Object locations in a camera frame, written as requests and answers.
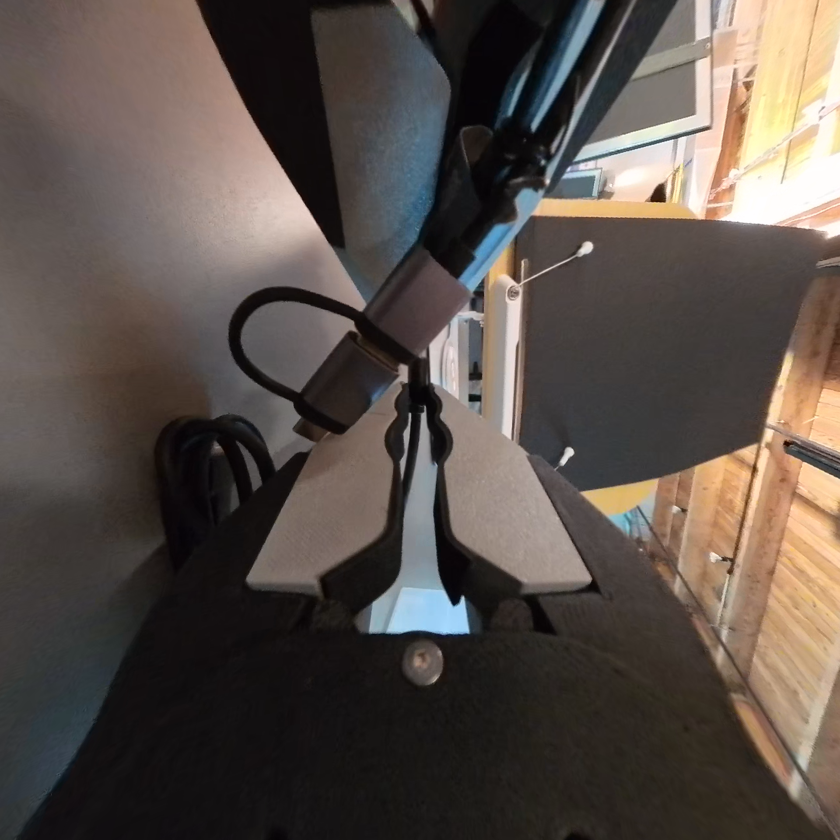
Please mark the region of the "grey tethered usb adapter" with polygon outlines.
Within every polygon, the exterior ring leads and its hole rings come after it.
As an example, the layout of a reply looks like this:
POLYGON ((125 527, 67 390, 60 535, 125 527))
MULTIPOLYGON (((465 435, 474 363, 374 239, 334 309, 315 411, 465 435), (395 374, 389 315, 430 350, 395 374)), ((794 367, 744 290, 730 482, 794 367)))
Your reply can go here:
POLYGON ((344 434, 355 425, 396 381, 400 365, 413 358, 362 311, 295 287, 268 287, 248 295, 229 321, 227 342, 237 367, 252 382, 291 403, 302 420, 332 434, 344 434), (286 302, 326 311, 353 324, 300 392, 269 377, 243 345, 249 318, 265 306, 286 302))

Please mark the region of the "white board stand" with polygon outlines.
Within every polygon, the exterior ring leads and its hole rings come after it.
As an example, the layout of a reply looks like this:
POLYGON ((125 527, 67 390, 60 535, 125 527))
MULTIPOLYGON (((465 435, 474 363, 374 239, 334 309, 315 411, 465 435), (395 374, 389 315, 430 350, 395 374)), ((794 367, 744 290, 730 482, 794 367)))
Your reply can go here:
POLYGON ((447 327, 440 376, 446 391, 468 405, 469 327, 481 329, 480 414, 511 440, 518 438, 518 350, 522 336, 520 285, 508 275, 485 283, 484 310, 463 310, 447 327))

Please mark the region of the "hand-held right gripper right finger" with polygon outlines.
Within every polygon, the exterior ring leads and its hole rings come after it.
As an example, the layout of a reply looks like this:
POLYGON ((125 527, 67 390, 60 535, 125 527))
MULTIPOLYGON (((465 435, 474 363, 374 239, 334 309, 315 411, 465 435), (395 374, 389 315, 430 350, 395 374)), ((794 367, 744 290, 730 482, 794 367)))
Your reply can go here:
POLYGON ((427 389, 437 567, 449 600, 581 592, 592 584, 527 453, 457 398, 427 389))

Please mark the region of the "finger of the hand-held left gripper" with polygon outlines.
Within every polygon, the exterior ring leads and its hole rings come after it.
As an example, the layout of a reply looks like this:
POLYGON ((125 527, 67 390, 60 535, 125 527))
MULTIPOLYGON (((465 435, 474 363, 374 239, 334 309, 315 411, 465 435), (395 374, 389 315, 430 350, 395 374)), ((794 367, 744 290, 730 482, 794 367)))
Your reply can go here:
POLYGON ((391 2, 316 6, 311 26, 343 231, 333 249, 367 302, 433 208, 449 81, 391 2))
POLYGON ((634 2, 557 2, 467 186, 474 207, 436 211, 436 260, 473 290, 569 169, 634 75, 634 2))

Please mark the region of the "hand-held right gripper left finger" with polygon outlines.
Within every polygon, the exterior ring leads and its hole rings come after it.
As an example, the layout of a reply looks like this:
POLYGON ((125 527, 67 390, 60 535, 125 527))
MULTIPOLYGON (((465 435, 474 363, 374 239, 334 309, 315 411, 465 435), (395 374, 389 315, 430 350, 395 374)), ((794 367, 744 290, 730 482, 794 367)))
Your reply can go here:
POLYGON ((402 514, 403 384, 308 452, 246 583, 254 591, 372 602, 389 587, 355 560, 402 514))

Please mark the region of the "grey desk partition panel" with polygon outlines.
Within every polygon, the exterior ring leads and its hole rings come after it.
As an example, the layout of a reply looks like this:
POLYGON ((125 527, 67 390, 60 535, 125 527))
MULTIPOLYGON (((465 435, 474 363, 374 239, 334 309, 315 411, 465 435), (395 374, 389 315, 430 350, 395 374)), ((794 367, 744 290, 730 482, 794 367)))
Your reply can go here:
POLYGON ((677 140, 712 124, 710 1, 678 1, 620 96, 574 159, 677 140))

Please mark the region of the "black board with wooden edge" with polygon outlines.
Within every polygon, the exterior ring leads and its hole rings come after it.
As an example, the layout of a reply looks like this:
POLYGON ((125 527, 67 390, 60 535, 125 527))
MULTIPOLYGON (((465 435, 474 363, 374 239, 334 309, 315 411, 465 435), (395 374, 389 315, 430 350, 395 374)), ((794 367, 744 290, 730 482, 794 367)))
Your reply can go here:
POLYGON ((518 438, 579 491, 698 466, 758 441, 826 255, 802 227, 693 217, 532 216, 518 438))

